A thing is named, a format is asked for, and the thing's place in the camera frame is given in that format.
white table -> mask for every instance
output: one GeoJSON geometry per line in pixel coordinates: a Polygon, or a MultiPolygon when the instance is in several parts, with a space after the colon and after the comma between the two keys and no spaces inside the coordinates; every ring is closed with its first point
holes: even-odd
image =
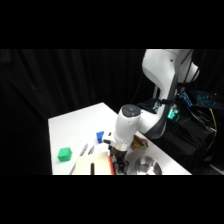
{"type": "MultiPolygon", "coordinates": [[[[113,132],[117,114],[104,103],[100,103],[82,110],[49,119],[51,160],[54,175],[68,175],[86,144],[86,153],[95,145],[95,152],[107,151],[108,145],[98,144],[96,133],[113,132]],[[70,147],[72,158],[69,162],[61,163],[58,152],[61,148],[70,147]]],[[[145,150],[129,150],[126,160],[130,163],[128,175],[136,175],[135,161],[142,155],[155,159],[163,170],[163,175],[190,175],[182,166],[165,154],[161,149],[149,141],[145,150]]]]}

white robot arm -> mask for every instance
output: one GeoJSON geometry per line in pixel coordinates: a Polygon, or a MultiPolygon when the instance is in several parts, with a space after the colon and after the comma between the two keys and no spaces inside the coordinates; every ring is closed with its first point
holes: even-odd
{"type": "MultiPolygon", "coordinates": [[[[149,49],[146,51],[142,65],[143,72],[160,89],[160,100],[174,99],[178,82],[185,81],[191,58],[191,49],[149,49]]],[[[186,82],[191,81],[196,70],[197,66],[192,63],[186,82]]],[[[113,135],[104,135],[103,141],[111,145],[112,153],[122,163],[137,131],[149,139],[162,136],[169,110],[170,105],[160,105],[157,114],[152,114],[137,106],[125,105],[118,114],[113,135]]]]}

metal bowl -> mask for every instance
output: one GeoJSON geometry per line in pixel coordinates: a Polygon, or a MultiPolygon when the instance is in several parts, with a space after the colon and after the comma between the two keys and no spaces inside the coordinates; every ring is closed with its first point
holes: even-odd
{"type": "Polygon", "coordinates": [[[152,158],[143,156],[135,163],[137,175],[162,175],[160,165],[152,158]]]}

green cube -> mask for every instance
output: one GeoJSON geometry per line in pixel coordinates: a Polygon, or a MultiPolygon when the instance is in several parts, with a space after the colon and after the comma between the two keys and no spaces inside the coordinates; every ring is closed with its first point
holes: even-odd
{"type": "Polygon", "coordinates": [[[71,160],[72,151],[70,148],[60,149],[58,153],[58,159],[60,162],[67,162],[71,160]]]}

black background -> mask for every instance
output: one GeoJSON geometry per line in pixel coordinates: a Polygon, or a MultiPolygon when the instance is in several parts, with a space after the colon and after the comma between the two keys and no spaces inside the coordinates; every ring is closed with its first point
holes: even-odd
{"type": "MultiPolygon", "coordinates": [[[[145,51],[0,50],[1,173],[51,174],[48,119],[100,102],[118,112],[135,95],[145,51]]],[[[223,72],[224,50],[208,50],[198,88],[223,94],[223,72]]],[[[152,92],[143,76],[134,103],[152,92]]]]}

